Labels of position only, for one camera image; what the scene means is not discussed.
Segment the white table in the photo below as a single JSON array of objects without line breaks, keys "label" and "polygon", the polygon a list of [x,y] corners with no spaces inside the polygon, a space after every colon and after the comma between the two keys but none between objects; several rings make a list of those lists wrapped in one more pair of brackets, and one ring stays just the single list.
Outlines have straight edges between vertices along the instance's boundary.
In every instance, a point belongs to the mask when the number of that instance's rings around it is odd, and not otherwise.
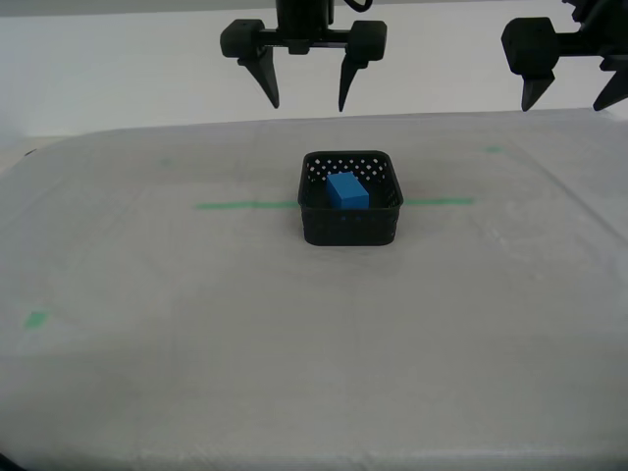
[{"label": "white table", "polygon": [[[627,144],[572,111],[38,150],[0,179],[2,449],[42,471],[625,465]],[[392,245],[310,246],[298,209],[246,207],[360,148],[415,203]]]}]

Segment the black basket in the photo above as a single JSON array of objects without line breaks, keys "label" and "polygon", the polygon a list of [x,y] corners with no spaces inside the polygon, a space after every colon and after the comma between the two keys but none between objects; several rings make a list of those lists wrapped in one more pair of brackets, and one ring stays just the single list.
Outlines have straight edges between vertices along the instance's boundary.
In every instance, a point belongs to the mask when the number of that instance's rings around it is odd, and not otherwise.
[{"label": "black basket", "polygon": [[[369,193],[369,209],[332,208],[327,175],[352,172]],[[313,245],[386,245],[394,240],[401,189],[391,158],[376,150],[313,152],[303,160],[298,204]]]}]

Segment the white background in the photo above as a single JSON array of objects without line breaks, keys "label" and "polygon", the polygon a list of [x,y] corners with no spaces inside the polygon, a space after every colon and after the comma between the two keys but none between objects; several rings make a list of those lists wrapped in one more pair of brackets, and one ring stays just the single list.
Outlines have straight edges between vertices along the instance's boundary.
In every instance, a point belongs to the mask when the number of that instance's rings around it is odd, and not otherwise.
[{"label": "white background", "polygon": [[[522,80],[507,67],[500,36],[515,17],[550,17],[575,30],[571,7],[548,0],[337,8],[335,27],[381,19],[384,61],[361,71],[346,115],[516,110]],[[146,13],[0,20],[0,138],[118,128],[338,114],[340,50],[276,53],[282,106],[274,110],[235,60],[220,52],[236,18],[275,12]],[[591,107],[611,75],[599,58],[562,59],[537,109]],[[614,107],[628,116],[625,104]]]}]

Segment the blue block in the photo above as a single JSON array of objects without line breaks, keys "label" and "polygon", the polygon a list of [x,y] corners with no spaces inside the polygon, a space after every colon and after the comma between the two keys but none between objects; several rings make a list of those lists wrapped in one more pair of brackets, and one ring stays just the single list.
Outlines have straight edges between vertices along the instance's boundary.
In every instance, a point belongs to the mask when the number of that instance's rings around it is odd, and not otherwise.
[{"label": "blue block", "polygon": [[334,208],[369,207],[369,193],[352,173],[327,175],[327,194]]}]

